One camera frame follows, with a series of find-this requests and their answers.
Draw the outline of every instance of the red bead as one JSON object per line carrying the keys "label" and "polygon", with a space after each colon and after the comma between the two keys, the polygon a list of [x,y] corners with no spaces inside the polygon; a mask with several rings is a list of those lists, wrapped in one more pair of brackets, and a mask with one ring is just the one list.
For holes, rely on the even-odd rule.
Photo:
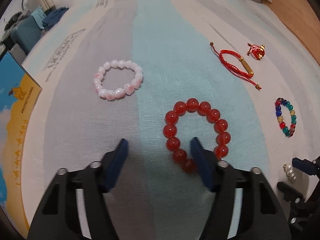
{"label": "red bead", "polygon": [[224,158],[228,155],[229,149],[226,145],[218,145],[215,149],[214,149],[214,153],[216,155],[216,157],[219,158]]}
{"label": "red bead", "polygon": [[203,101],[199,105],[198,113],[200,115],[208,115],[210,113],[210,110],[211,110],[211,105],[208,102]]}
{"label": "red bead", "polygon": [[192,173],[196,170],[196,164],[193,159],[186,159],[182,164],[182,169],[186,173]]}
{"label": "red bead", "polygon": [[173,110],[176,111],[178,115],[184,115],[187,111],[187,105],[185,102],[178,101],[175,103]]}
{"label": "red bead", "polygon": [[281,122],[279,125],[280,125],[280,128],[283,129],[285,127],[285,122]]}
{"label": "red bead", "polygon": [[209,123],[215,123],[220,119],[220,112],[217,109],[211,109],[207,116],[207,120]]}
{"label": "red bead", "polygon": [[165,144],[169,151],[175,151],[180,147],[180,140],[177,137],[171,137],[167,140]]}
{"label": "red bead", "polygon": [[163,134],[167,138],[171,138],[177,134],[177,128],[174,124],[166,124],[163,128]]}
{"label": "red bead", "polygon": [[187,110],[189,112],[195,112],[199,107],[199,102],[195,98],[190,98],[187,101]]}
{"label": "red bead", "polygon": [[176,124],[179,120],[179,116],[176,111],[169,111],[165,114],[165,121],[167,123]]}
{"label": "red bead", "polygon": [[187,158],[187,153],[185,150],[177,149],[172,153],[172,159],[176,163],[183,163]]}
{"label": "red bead", "polygon": [[226,145],[230,142],[231,135],[228,132],[222,132],[217,136],[217,142],[221,145]]}
{"label": "red bead", "polygon": [[224,119],[220,119],[214,124],[214,128],[218,133],[224,132],[228,129],[228,122]]}

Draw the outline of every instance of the silver screw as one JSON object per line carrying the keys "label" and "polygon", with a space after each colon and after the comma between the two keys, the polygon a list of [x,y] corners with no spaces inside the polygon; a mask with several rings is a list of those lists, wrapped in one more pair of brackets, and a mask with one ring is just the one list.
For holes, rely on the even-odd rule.
{"label": "silver screw", "polygon": [[218,161],[218,165],[222,168],[226,168],[229,166],[229,164],[225,161]]}
{"label": "silver screw", "polygon": [[254,173],[254,174],[261,174],[261,170],[257,167],[254,167],[251,169],[251,171]]}
{"label": "silver screw", "polygon": [[90,163],[90,168],[98,168],[101,166],[101,162],[93,162],[93,163]]}
{"label": "silver screw", "polygon": [[61,168],[61,169],[58,170],[58,174],[59,175],[64,175],[66,173],[67,173],[67,169],[65,169],[65,168]]}

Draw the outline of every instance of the multicolored bead bracelet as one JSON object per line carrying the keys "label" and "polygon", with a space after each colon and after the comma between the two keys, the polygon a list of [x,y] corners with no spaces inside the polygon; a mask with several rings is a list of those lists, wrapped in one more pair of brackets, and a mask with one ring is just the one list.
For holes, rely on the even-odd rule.
{"label": "multicolored bead bracelet", "polygon": [[[295,115],[295,111],[293,110],[293,105],[291,105],[289,101],[283,98],[278,98],[275,102],[275,105],[276,105],[276,116],[278,118],[280,128],[282,129],[282,131],[287,137],[291,137],[294,133],[294,130],[297,124],[297,121],[296,121],[297,116]],[[283,121],[281,105],[286,106],[290,111],[290,115],[291,115],[290,129],[286,126],[285,122]]]}
{"label": "multicolored bead bracelet", "polygon": [[187,158],[187,153],[185,150],[180,148],[180,140],[175,136],[177,134],[177,127],[175,124],[179,120],[179,116],[182,116],[188,112],[198,111],[199,115],[206,116],[209,123],[214,123],[214,129],[218,132],[216,141],[218,146],[214,149],[214,154],[221,160],[221,158],[226,157],[229,149],[226,146],[231,140],[231,136],[226,132],[228,128],[228,123],[224,119],[220,119],[220,112],[217,109],[211,109],[211,105],[208,102],[201,102],[199,104],[198,100],[195,98],[190,98],[188,101],[182,102],[178,101],[172,111],[169,111],[165,115],[165,122],[167,123],[163,128],[163,134],[166,136],[167,143],[166,147],[172,153],[172,159],[181,164],[182,169],[187,173],[192,173],[196,170],[196,165],[193,159]]}

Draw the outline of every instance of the green bead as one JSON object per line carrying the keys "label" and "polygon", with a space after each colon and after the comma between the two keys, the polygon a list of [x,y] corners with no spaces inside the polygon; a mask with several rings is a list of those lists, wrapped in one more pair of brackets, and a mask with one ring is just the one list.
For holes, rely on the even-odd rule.
{"label": "green bead", "polygon": [[289,131],[289,128],[287,126],[285,126],[282,130],[284,133],[286,133],[287,131]]}

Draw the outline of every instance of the blue cloth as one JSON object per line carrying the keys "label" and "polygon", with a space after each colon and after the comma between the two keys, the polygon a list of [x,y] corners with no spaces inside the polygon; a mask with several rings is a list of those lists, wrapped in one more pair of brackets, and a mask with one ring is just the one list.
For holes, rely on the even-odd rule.
{"label": "blue cloth", "polygon": [[39,26],[39,28],[41,30],[44,29],[43,27],[43,20],[46,18],[46,15],[43,11],[43,9],[41,7],[38,7],[37,9],[35,9],[32,13],[31,16],[35,19],[37,25]]}
{"label": "blue cloth", "polygon": [[60,21],[62,15],[64,15],[64,13],[68,10],[69,8],[61,7],[49,13],[48,16],[43,20],[44,29],[46,31],[50,30],[58,21]]}

